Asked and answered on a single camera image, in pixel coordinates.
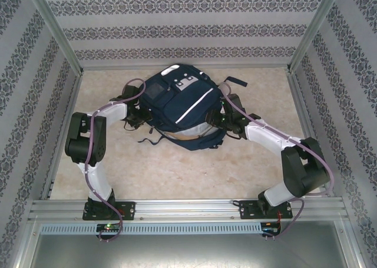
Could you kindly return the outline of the navy blue backpack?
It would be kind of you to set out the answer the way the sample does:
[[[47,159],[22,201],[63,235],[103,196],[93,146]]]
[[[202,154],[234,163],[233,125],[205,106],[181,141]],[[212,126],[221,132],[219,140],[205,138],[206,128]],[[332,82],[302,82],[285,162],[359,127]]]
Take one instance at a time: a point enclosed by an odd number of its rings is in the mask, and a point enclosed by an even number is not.
[[[206,115],[230,111],[227,98],[206,73],[187,64],[174,64],[145,82],[138,102],[151,111],[149,126],[187,150],[217,148],[227,132],[211,128]]]

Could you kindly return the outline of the grey sheet metal panel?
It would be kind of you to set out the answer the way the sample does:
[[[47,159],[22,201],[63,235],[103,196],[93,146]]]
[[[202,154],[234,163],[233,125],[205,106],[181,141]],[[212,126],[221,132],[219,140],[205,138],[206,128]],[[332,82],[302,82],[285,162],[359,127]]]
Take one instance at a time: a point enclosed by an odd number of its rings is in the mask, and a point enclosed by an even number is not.
[[[40,238],[31,268],[348,268],[333,240],[318,244],[257,235]]]

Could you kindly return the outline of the thin aluminium frame rail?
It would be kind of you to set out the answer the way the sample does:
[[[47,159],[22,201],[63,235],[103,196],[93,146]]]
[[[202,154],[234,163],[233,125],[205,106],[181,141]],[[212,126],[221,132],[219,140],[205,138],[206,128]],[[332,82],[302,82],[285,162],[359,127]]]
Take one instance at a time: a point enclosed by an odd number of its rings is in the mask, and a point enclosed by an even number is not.
[[[116,70],[162,70],[163,68],[168,67],[168,65],[113,65],[113,66],[92,66],[92,67],[83,67],[84,71],[116,71]],[[288,64],[211,64],[211,65],[199,65],[196,64],[200,70],[206,69],[239,69],[239,68],[284,68],[289,69]]]

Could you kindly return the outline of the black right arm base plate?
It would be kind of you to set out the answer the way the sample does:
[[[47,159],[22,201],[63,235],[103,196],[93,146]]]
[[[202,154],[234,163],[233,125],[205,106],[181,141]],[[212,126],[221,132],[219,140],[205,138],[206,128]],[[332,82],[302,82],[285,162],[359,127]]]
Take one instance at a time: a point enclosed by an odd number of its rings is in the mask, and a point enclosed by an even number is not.
[[[238,203],[241,219],[291,219],[293,213],[289,202],[282,203],[278,206],[270,206],[263,200],[240,200],[234,201]]]

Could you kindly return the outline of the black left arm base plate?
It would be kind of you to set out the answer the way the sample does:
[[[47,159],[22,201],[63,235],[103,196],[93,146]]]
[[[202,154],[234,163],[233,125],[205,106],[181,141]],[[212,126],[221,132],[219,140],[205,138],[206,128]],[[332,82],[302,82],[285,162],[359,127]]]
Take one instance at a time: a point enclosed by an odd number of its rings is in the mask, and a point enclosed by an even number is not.
[[[114,207],[121,214],[122,219],[129,221],[134,220],[135,202],[133,201],[116,201]],[[97,220],[119,220],[118,214],[104,203],[98,206],[89,202],[85,203],[82,219],[85,221]]]

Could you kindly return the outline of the wide aluminium mounting rail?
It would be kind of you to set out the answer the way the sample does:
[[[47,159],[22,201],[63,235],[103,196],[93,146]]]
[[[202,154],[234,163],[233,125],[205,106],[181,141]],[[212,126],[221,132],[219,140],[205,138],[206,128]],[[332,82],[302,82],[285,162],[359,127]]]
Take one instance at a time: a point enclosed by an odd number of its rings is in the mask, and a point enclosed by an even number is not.
[[[27,220],[60,223],[82,220],[85,200],[36,200],[32,202]],[[181,223],[235,221],[240,209],[230,199],[136,200],[135,222]],[[307,197],[299,221],[336,221],[348,219],[341,197]]]

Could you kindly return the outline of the aluminium corner post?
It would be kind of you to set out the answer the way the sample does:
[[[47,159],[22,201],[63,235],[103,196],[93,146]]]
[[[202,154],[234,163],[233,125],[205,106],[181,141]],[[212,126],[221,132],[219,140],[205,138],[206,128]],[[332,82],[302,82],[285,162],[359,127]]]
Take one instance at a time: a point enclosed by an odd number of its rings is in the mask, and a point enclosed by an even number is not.
[[[304,33],[302,40],[297,46],[291,61],[287,65],[287,74],[292,74],[292,72],[297,69],[306,51],[308,50],[310,43],[312,42],[319,28],[323,24],[326,15],[328,14],[334,2],[335,0],[322,0],[319,4],[318,10],[314,14],[314,17],[311,20],[306,32]]]
[[[47,0],[32,1],[39,13],[41,14],[43,20],[45,21],[52,36],[57,41],[65,58],[68,60],[71,68],[74,70],[76,75],[81,76],[83,72],[83,67],[81,66],[72,46],[70,45],[66,35],[64,34],[63,29],[58,23],[57,18],[55,17],[49,3],[47,2]]]

